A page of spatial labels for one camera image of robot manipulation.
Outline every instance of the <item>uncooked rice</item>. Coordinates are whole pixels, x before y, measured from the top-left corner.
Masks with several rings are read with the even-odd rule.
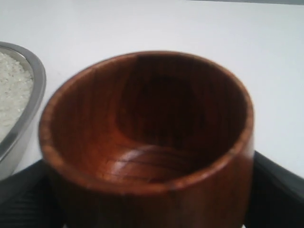
[[[26,107],[33,78],[20,63],[0,52],[0,143]]]

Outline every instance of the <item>reddish-brown wood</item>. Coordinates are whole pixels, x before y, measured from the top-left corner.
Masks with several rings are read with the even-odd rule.
[[[40,120],[69,228],[239,228],[251,185],[253,107],[201,57],[131,53],[63,84]]]

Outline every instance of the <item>white background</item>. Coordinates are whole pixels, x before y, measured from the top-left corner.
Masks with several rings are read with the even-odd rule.
[[[0,0],[0,40],[42,60],[48,79],[42,107],[74,73],[114,55],[165,49],[210,58],[247,86],[255,104],[256,149],[304,177],[304,6]],[[35,131],[17,170],[39,158]]]

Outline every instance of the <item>wooden bowl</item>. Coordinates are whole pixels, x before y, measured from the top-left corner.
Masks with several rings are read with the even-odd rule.
[[[114,57],[51,97],[39,126],[69,228],[238,228],[253,107],[223,67],[190,54]]]

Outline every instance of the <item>metal bowl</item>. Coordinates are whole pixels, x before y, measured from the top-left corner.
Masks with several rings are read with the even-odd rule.
[[[46,87],[46,73],[41,61],[29,50],[0,42],[0,52],[20,62],[33,77],[33,89],[20,118],[0,142],[0,180],[10,176],[20,162],[33,131],[33,118],[37,113]]]

